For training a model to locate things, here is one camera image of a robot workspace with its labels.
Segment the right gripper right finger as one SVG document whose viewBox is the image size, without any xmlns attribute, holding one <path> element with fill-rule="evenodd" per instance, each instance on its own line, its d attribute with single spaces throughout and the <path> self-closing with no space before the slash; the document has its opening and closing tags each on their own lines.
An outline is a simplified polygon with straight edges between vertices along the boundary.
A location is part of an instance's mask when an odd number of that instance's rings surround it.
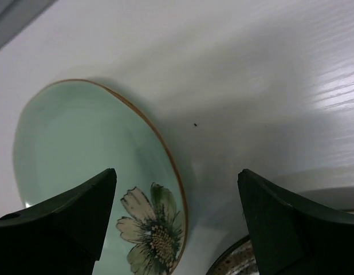
<svg viewBox="0 0 354 275">
<path fill-rule="evenodd" d="M 238 174 L 238 189 L 260 274 L 354 274 L 354 214 L 248 169 Z"/>
</svg>

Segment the teal flower plate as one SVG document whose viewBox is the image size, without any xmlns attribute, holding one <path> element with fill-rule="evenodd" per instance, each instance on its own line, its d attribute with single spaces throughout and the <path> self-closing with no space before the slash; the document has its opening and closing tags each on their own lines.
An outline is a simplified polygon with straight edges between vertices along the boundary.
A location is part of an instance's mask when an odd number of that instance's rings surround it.
<svg viewBox="0 0 354 275">
<path fill-rule="evenodd" d="M 94 274 L 171 274 L 184 250 L 187 205 L 160 133 L 120 94 L 85 80 L 50 84 L 25 106 L 13 167 L 26 207 L 105 169 L 117 184 Z"/>
</svg>

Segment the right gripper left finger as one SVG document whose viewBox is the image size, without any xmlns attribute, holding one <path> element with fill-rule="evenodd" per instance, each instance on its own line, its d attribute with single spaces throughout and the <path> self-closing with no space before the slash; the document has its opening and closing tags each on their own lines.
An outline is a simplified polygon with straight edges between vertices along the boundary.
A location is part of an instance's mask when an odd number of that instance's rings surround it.
<svg viewBox="0 0 354 275">
<path fill-rule="evenodd" d="M 0 218 L 0 274 L 92 274 L 117 183 L 108 168 L 81 185 Z"/>
</svg>

